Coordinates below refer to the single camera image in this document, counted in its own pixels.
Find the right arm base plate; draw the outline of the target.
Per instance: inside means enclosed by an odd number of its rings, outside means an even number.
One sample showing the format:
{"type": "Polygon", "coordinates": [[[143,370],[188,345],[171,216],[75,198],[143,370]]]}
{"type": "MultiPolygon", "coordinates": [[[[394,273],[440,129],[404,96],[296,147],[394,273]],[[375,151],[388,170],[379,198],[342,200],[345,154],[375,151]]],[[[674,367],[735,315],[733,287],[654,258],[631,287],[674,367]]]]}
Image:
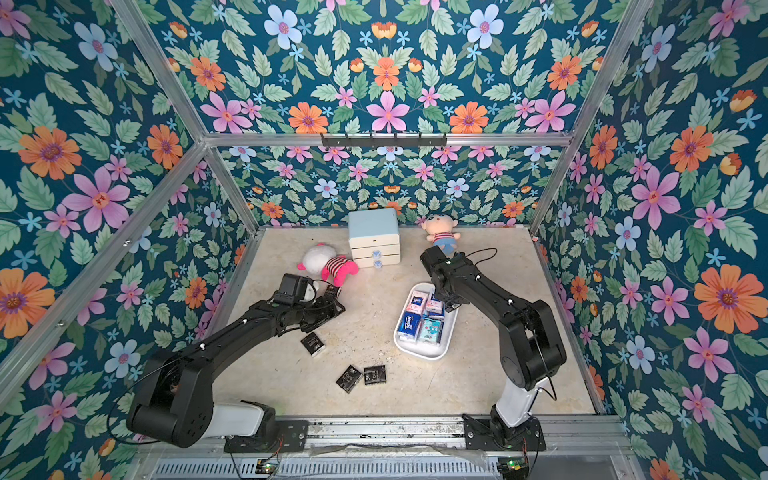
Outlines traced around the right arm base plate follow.
{"type": "Polygon", "coordinates": [[[538,418],[528,416],[520,425],[507,426],[495,410],[490,417],[461,416],[465,447],[483,451],[541,452],[546,441],[538,418]]]}

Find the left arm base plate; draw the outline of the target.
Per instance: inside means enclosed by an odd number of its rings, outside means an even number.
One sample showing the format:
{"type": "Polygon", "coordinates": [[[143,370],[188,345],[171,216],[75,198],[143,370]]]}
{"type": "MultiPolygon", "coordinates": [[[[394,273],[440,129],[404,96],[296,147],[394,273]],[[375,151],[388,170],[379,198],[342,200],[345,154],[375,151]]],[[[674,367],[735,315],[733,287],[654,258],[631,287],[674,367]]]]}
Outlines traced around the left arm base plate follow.
{"type": "Polygon", "coordinates": [[[309,422],[268,420],[252,436],[232,436],[225,440],[228,454],[294,453],[304,450],[309,422]]]}

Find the black packet mid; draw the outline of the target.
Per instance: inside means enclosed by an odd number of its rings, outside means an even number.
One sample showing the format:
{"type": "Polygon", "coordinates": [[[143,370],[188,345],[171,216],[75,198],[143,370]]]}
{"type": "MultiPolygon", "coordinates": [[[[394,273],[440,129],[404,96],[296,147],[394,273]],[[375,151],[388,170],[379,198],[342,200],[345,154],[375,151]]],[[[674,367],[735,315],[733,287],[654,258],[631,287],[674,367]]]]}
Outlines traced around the black packet mid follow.
{"type": "Polygon", "coordinates": [[[311,332],[303,337],[301,344],[312,357],[317,356],[325,348],[325,343],[315,332],[311,332]]]}

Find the white blue tissue pack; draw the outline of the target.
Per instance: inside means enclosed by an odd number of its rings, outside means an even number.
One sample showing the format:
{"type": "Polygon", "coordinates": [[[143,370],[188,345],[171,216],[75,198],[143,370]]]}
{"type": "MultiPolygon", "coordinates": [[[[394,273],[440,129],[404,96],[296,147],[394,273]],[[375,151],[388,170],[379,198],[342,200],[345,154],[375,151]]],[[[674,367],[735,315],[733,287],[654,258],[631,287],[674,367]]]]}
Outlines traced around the white blue tissue pack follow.
{"type": "Polygon", "coordinates": [[[427,316],[444,316],[444,303],[435,298],[430,298],[426,302],[424,313],[427,316]]]}

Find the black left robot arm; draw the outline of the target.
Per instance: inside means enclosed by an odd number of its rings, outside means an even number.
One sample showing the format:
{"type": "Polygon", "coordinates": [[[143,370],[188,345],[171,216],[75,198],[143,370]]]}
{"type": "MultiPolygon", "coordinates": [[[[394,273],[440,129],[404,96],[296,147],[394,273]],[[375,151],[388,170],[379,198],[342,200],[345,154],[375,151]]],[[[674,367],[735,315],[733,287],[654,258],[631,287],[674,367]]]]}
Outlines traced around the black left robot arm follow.
{"type": "Polygon", "coordinates": [[[253,437],[270,414],[258,403],[215,403],[213,385],[233,363],[258,345],[298,330],[311,333],[345,312],[339,288],[328,281],[286,274],[266,300],[237,320],[179,351],[162,349],[137,381],[126,427],[135,434],[188,448],[213,437],[253,437]]]}

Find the black packet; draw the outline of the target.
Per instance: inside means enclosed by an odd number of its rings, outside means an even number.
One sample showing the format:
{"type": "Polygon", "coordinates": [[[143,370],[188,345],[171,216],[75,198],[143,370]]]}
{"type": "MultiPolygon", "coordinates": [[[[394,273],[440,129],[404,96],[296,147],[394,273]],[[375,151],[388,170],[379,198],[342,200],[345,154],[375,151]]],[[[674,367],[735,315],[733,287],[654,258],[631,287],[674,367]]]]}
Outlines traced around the black packet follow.
{"type": "Polygon", "coordinates": [[[337,378],[336,385],[349,394],[362,378],[363,373],[353,365],[349,365],[337,378]]]}
{"type": "Polygon", "coordinates": [[[387,382],[386,366],[376,365],[365,367],[363,370],[363,376],[364,384],[366,386],[384,384],[387,382]]]}

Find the white oval storage tray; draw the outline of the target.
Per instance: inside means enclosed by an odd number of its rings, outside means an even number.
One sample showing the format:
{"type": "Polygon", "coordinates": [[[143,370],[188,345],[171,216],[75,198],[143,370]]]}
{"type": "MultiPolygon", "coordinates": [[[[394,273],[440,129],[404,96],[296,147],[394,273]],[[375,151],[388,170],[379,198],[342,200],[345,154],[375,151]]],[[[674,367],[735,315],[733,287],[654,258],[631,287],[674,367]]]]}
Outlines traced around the white oval storage tray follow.
{"type": "Polygon", "coordinates": [[[393,332],[396,347],[423,360],[442,359],[451,344],[459,309],[447,310],[431,283],[418,283],[407,295],[393,332]]]}

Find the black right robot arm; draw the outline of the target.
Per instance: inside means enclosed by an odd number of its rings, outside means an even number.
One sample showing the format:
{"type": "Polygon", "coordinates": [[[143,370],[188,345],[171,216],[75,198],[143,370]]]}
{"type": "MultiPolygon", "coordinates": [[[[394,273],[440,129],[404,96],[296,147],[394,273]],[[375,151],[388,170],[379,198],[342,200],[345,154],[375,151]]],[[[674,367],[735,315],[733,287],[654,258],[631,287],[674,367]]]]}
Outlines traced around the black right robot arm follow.
{"type": "Polygon", "coordinates": [[[522,426],[531,417],[537,392],[567,361],[552,308],[508,292],[461,252],[447,257],[429,247],[420,260],[448,312],[471,305],[496,326],[507,382],[492,417],[507,430],[522,426]]]}

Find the pink tissue pack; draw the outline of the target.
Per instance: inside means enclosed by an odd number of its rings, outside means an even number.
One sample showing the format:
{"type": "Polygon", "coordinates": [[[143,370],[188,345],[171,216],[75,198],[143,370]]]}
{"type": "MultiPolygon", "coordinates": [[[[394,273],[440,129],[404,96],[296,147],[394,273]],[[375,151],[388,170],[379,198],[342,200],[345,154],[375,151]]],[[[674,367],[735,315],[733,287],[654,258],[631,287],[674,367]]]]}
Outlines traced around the pink tissue pack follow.
{"type": "Polygon", "coordinates": [[[422,315],[429,299],[430,294],[428,292],[414,290],[411,292],[405,311],[415,315],[422,315]]]}

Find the teal tissue pack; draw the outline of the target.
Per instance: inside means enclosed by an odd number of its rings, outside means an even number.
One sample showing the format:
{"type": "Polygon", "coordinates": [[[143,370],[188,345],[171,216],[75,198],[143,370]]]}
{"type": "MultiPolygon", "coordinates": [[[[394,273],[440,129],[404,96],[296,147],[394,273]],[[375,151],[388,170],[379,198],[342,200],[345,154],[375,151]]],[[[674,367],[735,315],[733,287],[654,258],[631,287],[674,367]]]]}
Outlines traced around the teal tissue pack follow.
{"type": "Polygon", "coordinates": [[[439,345],[443,332],[444,321],[442,319],[424,318],[421,322],[417,341],[423,344],[439,345]]]}

